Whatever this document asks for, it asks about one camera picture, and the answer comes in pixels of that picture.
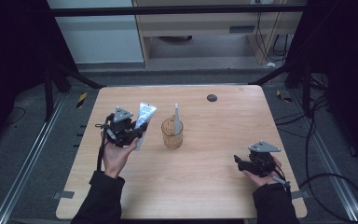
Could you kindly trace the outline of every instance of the wall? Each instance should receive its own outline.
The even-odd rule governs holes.
[[[48,0],[51,8],[132,7],[131,0]],[[134,16],[56,18],[76,64],[143,63]]]

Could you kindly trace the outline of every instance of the black jacket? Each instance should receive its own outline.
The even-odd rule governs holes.
[[[114,224],[120,222],[124,179],[95,171],[91,188],[71,223]],[[282,184],[265,185],[254,193],[257,224],[297,224],[296,211]]]

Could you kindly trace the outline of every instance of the wooden tabletop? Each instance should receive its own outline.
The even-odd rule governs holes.
[[[209,102],[207,96],[217,96]],[[120,176],[126,179],[121,204],[122,218],[252,218],[256,217],[252,193],[255,185],[238,170],[233,155],[248,160],[248,146],[264,140],[282,152],[282,163],[292,191],[298,190],[281,138],[259,86],[153,86],[112,87],[100,90],[76,155],[57,217],[72,218],[89,192],[96,169],[101,129],[95,124],[120,106],[137,120],[139,104],[158,109],[149,123],[139,151],[130,154]],[[177,149],[164,146],[161,123],[174,115],[179,104],[184,142]],[[307,209],[302,199],[293,200],[296,215]]]

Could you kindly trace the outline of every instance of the person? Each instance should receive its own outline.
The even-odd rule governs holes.
[[[103,224],[119,223],[121,217],[121,192],[125,180],[120,177],[131,152],[136,149],[137,138],[127,147],[116,147],[105,142],[103,164],[105,171],[95,171],[91,181],[91,188],[72,219],[73,224]],[[258,177],[248,171],[243,171],[257,186],[254,192],[257,224],[299,223],[296,211],[281,183],[272,177]]]

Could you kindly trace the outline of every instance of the toothpaste tube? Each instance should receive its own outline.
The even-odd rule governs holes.
[[[138,119],[136,120],[135,123],[135,129],[139,128],[145,122],[149,123],[156,110],[157,108],[153,105],[150,105],[148,103],[140,103]],[[145,139],[146,132],[143,133],[142,138],[138,139],[137,147],[135,150],[141,149],[141,145]]]

